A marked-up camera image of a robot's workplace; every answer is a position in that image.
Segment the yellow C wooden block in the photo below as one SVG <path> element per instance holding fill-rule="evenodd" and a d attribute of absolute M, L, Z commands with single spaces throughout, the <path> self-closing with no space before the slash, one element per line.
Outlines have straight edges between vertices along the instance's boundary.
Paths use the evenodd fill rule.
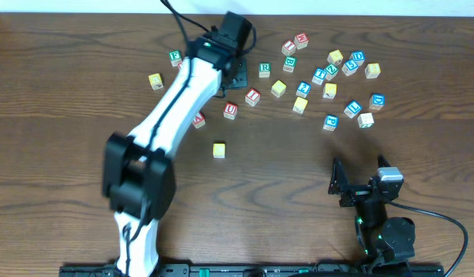
<path fill-rule="evenodd" d="M 225 143 L 214 143 L 212 154 L 215 159 L 225 158 Z"/>

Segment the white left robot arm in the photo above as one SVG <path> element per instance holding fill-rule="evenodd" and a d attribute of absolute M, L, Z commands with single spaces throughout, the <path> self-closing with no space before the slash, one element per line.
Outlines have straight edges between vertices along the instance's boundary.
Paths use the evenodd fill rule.
<path fill-rule="evenodd" d="M 253 27 L 220 28 L 189 42 L 179 73 L 154 110 L 127 136 L 112 134 L 105 146 L 102 194 L 119 229 L 122 276 L 150 276 L 159 255 L 159 220 L 175 195 L 172 160 L 202 106 L 231 81 Z"/>

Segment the green R wooden block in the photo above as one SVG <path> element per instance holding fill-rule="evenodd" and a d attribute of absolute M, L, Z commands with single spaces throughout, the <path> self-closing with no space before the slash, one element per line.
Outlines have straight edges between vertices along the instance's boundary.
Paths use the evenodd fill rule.
<path fill-rule="evenodd" d="M 259 64 L 259 77 L 269 78 L 271 75 L 271 64 L 268 62 L 261 62 Z"/>

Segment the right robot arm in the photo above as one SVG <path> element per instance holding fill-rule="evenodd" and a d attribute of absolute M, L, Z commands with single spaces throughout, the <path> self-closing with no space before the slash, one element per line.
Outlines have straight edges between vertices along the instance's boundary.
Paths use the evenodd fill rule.
<path fill-rule="evenodd" d="M 386 203 L 399 196 L 404 177 L 384 156 L 377 158 L 378 168 L 365 185 L 349 182 L 338 158 L 333 159 L 328 193 L 339 195 L 339 205 L 356 210 L 355 232 L 366 252 L 365 271 L 405 262 L 415 255 L 415 224 L 406 217 L 388 217 Z"/>

